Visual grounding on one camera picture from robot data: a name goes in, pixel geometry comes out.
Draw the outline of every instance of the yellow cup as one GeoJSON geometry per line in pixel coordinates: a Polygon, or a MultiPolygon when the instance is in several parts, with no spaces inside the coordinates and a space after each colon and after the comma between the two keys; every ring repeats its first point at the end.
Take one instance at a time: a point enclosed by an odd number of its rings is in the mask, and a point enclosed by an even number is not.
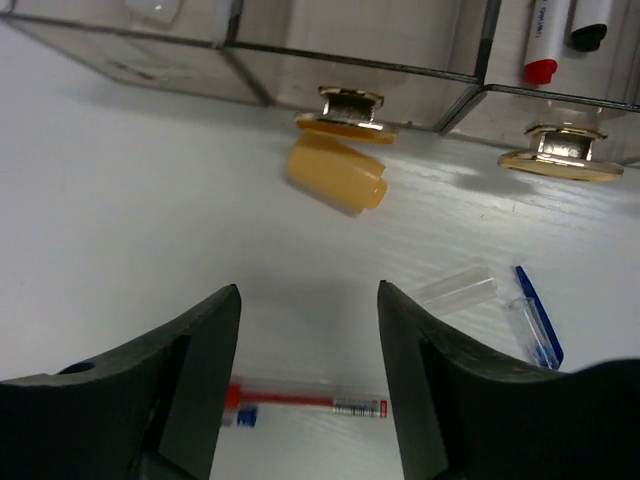
{"type": "Polygon", "coordinates": [[[387,182],[384,165],[327,136],[303,132],[287,164],[289,178],[354,213],[376,208],[387,182]]]}

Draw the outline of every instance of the pen barcode label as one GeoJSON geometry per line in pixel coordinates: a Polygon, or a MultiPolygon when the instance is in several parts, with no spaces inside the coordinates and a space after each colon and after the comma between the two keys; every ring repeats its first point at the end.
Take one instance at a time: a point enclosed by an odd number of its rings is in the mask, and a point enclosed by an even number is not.
{"type": "Polygon", "coordinates": [[[387,400],[353,400],[336,398],[333,402],[333,413],[353,417],[387,418],[387,400]]]}

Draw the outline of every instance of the pen cap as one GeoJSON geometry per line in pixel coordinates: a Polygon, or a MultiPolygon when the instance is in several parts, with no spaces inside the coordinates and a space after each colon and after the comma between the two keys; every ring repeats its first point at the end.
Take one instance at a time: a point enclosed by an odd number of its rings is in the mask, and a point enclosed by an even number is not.
{"type": "Polygon", "coordinates": [[[506,315],[530,360],[541,367],[557,370],[560,362],[544,330],[533,298],[522,297],[512,301],[506,308],[506,315]]]}
{"type": "Polygon", "coordinates": [[[529,63],[524,67],[524,77],[531,85],[547,85],[551,83],[553,74],[558,70],[558,62],[551,58],[529,63]]]}
{"type": "Polygon", "coordinates": [[[436,317],[472,307],[496,297],[496,280],[488,267],[477,266],[422,287],[414,300],[436,317]]]}

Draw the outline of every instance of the black marker cap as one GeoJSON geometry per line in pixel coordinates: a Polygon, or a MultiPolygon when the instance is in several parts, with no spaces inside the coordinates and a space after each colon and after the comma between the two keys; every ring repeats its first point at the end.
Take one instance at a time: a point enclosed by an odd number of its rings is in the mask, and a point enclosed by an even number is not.
{"type": "Polygon", "coordinates": [[[571,32],[571,46],[579,52],[595,52],[607,36],[607,26],[599,23],[571,32]]]}

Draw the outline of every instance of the drawer knob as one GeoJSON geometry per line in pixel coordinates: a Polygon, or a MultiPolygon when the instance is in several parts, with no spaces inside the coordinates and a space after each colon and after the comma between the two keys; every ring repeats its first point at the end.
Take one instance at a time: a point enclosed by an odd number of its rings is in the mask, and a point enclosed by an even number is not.
{"type": "Polygon", "coordinates": [[[361,142],[391,144],[398,129],[375,121],[375,112],[384,97],[365,90],[322,86],[318,92],[325,99],[322,113],[299,113],[296,123],[303,130],[361,142]]]}
{"type": "Polygon", "coordinates": [[[525,132],[531,137],[527,150],[500,156],[498,165],[511,170],[584,182],[611,182],[624,168],[592,159],[593,145],[607,136],[598,131],[557,125],[535,125],[525,132]]]}

